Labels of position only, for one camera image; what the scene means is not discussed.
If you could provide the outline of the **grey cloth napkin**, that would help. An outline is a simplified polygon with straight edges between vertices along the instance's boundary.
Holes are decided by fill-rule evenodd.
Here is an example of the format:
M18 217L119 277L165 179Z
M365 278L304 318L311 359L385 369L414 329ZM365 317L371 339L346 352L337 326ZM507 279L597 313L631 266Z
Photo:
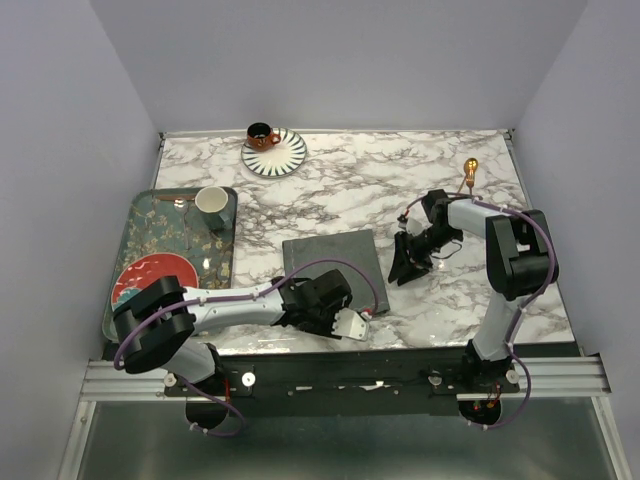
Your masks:
M382 315L390 310L371 229L284 240L282 253L287 274L317 260L322 260L322 263L305 268L299 276L317 278L329 270L338 269L351 287L353 296L351 308L372 310L373 291L364 277L354 270L356 267L375 287L378 298L376 314Z

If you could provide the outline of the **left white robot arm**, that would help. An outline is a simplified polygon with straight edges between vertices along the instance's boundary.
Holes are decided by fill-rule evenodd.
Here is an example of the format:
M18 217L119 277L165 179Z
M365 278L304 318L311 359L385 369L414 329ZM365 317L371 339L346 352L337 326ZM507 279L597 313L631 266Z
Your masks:
M115 309L119 348L114 367L129 374L157 368L187 379L201 395L222 380L213 349L194 339L204 331L240 325L291 326L329 338L363 340L368 324L350 308L349 283L336 269L315 278L278 277L243 289L184 287L162 277Z

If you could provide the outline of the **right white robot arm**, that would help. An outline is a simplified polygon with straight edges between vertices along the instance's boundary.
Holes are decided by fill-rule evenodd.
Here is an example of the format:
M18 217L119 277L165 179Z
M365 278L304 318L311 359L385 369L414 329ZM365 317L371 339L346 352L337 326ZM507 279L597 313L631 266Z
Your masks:
M431 190L418 201L430 226L423 229L408 213L398 217L388 281L402 286L425 276L435 255L466 233L485 240L486 272L493 292L480 329L468 343L460 379L480 392L514 359L513 339L523 312L556 282L559 266L546 217L498 207L470 194Z

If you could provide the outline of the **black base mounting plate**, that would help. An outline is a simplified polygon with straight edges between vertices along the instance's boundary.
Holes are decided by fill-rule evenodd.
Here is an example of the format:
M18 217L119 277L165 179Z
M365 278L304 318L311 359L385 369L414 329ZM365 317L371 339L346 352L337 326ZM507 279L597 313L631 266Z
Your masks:
M463 395L492 400L519 393L508 380L510 360L475 367L464 347L329 353L235 355L190 390L183 381L165 392L184 397L189 412L220 414L216 396L247 417L457 415Z

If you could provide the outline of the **gold spoon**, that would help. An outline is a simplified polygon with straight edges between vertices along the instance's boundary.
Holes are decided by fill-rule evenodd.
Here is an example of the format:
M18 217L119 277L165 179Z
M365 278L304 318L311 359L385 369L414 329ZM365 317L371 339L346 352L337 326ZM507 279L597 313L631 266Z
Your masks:
M476 173L478 171L479 162L476 158L468 158L463 165L463 173L464 177L461 181L460 186L458 187L457 192L461 193L464 188L467 188L469 193L473 193L473 188L475 186Z

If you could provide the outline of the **white and green cup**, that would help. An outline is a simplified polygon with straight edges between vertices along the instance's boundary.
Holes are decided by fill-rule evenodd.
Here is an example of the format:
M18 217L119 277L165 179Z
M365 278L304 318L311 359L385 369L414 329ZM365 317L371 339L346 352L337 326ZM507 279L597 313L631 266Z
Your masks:
M211 231L231 229L235 200L224 188L204 187L196 194L194 202L205 225Z

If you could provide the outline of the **white striped saucer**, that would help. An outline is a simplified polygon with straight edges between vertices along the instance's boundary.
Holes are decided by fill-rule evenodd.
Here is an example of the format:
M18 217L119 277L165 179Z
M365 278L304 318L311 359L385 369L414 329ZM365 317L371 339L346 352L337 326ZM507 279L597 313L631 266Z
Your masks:
M307 156L307 145L301 135L293 130L274 127L281 141L266 151L257 151L248 143L241 149L242 163L255 175L263 178L280 178L296 171Z

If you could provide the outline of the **silver spoon on tray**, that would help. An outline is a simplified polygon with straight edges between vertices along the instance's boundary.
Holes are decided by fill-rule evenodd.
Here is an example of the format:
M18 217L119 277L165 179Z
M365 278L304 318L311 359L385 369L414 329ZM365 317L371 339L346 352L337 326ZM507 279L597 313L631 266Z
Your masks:
M187 222L188 212L189 212L189 202L184 197L178 197L173 201L173 205L174 205L174 209L181 215L185 249L189 251L191 248L190 229Z

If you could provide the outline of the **red and blue plate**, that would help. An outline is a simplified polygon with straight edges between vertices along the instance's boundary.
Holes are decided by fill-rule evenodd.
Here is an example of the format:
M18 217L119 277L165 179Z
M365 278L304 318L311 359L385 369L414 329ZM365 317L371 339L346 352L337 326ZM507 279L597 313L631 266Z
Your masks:
M116 278L111 291L111 308L116 310L164 276L176 276L185 287L199 286L197 271L186 258L175 253L153 253L126 266Z

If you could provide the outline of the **green floral tray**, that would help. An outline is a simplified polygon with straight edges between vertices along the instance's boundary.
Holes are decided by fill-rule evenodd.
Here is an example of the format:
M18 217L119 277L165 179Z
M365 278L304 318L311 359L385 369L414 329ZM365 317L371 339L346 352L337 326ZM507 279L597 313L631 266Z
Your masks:
M144 191L134 198L116 257L111 291L116 278L126 266L153 253L175 253L186 258L197 271L197 288L227 289L231 286L235 227L232 225L230 230L211 231L195 207L194 199L199 191L198 187L156 189ZM185 249L181 215L173 205L178 197L184 197L189 202L189 251ZM118 339L113 311L110 292L102 333L107 340L116 343Z

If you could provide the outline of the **red and black cup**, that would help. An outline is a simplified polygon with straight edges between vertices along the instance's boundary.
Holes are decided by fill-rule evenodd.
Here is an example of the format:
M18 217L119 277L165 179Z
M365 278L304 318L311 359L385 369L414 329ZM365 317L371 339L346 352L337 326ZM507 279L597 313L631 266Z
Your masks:
M255 151L266 151L281 142L281 136L266 123L256 122L247 128L247 144Z

